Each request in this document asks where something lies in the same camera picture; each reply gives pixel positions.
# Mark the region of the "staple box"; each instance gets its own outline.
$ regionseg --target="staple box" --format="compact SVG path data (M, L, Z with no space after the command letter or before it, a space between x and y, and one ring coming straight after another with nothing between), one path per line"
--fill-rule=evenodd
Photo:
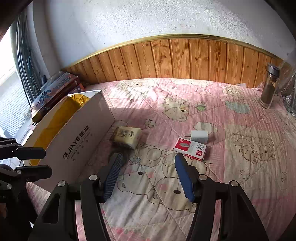
M183 153L184 156L202 161L205 155L207 146L195 141L187 140L179 137L174 147L174 151Z

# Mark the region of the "wooden wall panel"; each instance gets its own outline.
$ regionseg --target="wooden wall panel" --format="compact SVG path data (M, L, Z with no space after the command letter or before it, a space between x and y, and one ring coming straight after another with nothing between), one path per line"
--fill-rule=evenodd
M94 74L96 76L96 79L99 83L104 83L106 82L106 77L102 68L102 65L100 63L99 57L93 56L89 58L89 61L91 62L91 66L94 70Z
M283 62L282 59L280 58L271 58L271 63L274 64L275 66L279 66Z
M104 75L106 77L107 81L116 81L116 77L114 74L113 66L111 64L109 55L107 52L101 53L98 55L98 58L100 60L102 69L104 71Z
M141 79L141 72L133 45L127 45L120 48L121 55L123 58L124 65L126 67L126 72L128 78L132 79Z
M88 83L87 74L81 62L72 66L71 69L72 69L72 73L74 75L77 75L81 82Z
M94 74L93 67L91 66L91 61L88 59L82 61L82 65L85 69L87 80L91 85L98 84L99 81L96 79L96 75Z
M235 44L227 44L225 83L236 85L240 82L243 57L244 47Z
M278 57L244 44L172 38L114 48L63 71L88 84L158 77L246 83L246 87L253 88L264 80L269 62L282 64ZM281 75L288 68L290 65L285 63Z
M248 86L249 88L257 87L262 81L265 80L266 66L267 66L267 63L270 63L270 62L271 62L271 57L269 57L263 53L259 53L255 82L254 82L253 86Z
M173 77L190 79L189 48L187 39L170 39Z
M209 80L225 81L227 45L224 42L209 40Z
M206 39L189 39L190 76L196 80L208 80L209 55Z
M253 88L258 64L258 52L244 48L244 61L242 67L241 83L246 83L248 88Z
M134 46L142 78L156 78L151 43L143 42Z
M113 66L116 80L128 80L128 74L121 56L120 49L112 49L108 51L108 55Z
M158 78L173 78L169 41L151 41L156 76Z
M72 73L71 67L67 67L67 68L63 69L62 71Z

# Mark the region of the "silver bottle cap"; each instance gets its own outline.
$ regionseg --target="silver bottle cap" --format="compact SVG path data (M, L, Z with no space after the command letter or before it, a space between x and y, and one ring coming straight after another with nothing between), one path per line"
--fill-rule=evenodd
M266 67L267 72L269 72L270 74L274 75L275 78L279 77L279 68L274 66L273 64L268 63L267 67Z

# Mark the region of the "cartoon print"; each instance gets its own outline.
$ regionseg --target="cartoon print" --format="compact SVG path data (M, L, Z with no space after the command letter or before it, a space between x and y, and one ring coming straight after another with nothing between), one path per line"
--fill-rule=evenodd
M202 90L202 91L200 91L200 95L211 96L211 93L207 90Z
M258 159L260 161L270 161L274 160L275 156L269 146L261 146L259 147Z
M127 126L128 123L122 120L116 120L108 130L108 132L105 135L105 140L109 140L111 136L113 135L114 131L116 130L117 127L119 126Z
M236 86L227 86L222 92L226 94L225 105L230 110L240 114L247 114L251 111L249 104L241 99L243 95L241 94L242 91L240 88Z
M131 88L133 87L141 87L144 85L144 82L148 80L134 80L134 81L125 81L125 84Z
M152 128L155 127L156 122L154 120L146 119L146 122L144 123L145 128Z
M247 114L251 111L249 104L230 102L228 100L225 100L225 105L228 107L228 109L231 109L240 114Z
M183 99L177 100L174 98L164 98L165 103L160 104L159 107L164 107L163 113L172 120L186 121L189 115L185 109L189 107L189 103Z
M240 147L239 153L248 161L257 164L260 161L270 161L275 159L273 154L273 141L268 138L243 136L233 134L234 145Z
M194 129L198 131L208 131L209 134L216 133L218 130L216 128L216 125L209 123L209 122L197 122L195 126L193 126Z
M242 146L239 149L239 153L248 161L257 164L258 160L258 153L255 148L252 148L250 146Z
M243 97L241 89L232 85L226 86L226 88L223 89L222 92L233 97Z
M213 85L212 81L204 81L204 80L189 80L192 85L200 86L202 88L206 88L210 85Z
M117 187L120 191L147 195L155 184L156 172L148 166L131 164L126 166L124 174L119 178Z
M269 117L264 116L262 112L259 114L259 119L262 124L271 124L271 120Z
M110 98L121 98L124 97L125 99L131 99L134 97L131 93L131 88L125 84L124 81L120 81L112 90L109 92Z
M130 153L129 160L135 164L154 167L160 162L161 156L162 152L158 148L138 145L135 151Z
M287 132L296 132L296 119L293 115L284 110L276 111L275 114L282 120L282 123Z
M282 172L281 173L281 182L285 182L287 180L287 173L286 172Z
M193 213L196 204L192 204L185 197L180 180L175 177L165 177L160 179L155 188L147 195L148 200L154 204L163 204L170 210L188 210Z
M259 145L258 159L260 161L270 161L275 159L272 150L272 147L274 146L272 140L255 137L254 143Z
M251 143L252 138L248 136L236 135L237 141L234 142L235 146L240 146L239 153L248 161L253 164L258 163L258 152Z
M148 79L125 81L125 84L127 85L128 89L132 89L142 98L146 98L149 89L157 85L155 81Z
M178 79L178 80L174 81L174 84L176 84L176 85L195 85L195 86L205 88L209 85L213 85L214 82L205 81L205 80L187 80L187 79L180 80L180 79Z
M249 179L249 176L250 176L250 170L247 169L247 170L240 170L241 172L241 175L240 175L240 178L241 179L244 179L245 181Z
M163 174L165 177L179 178L175 168L175 156L176 153L173 152L163 158ZM209 170L207 169L207 166L203 161L197 161L187 156L185 157L185 159L189 165L195 166L200 174L209 175L207 173L207 171Z
M198 103L195 104L195 108L198 111L204 111L207 109L207 104L204 101L199 101Z

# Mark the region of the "metal screw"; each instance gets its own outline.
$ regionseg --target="metal screw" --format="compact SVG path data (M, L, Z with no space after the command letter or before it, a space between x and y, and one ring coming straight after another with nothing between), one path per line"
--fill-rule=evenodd
M205 180L207 180L207 176L201 174L201 175L199 176L199 179L202 180L202 181L205 181Z
M237 181L231 181L231 186L237 187L239 184Z
M94 180L97 180L98 176L97 175L91 175L89 177L90 180L94 181Z
M62 187L65 186L66 182L65 181L59 181L58 186Z

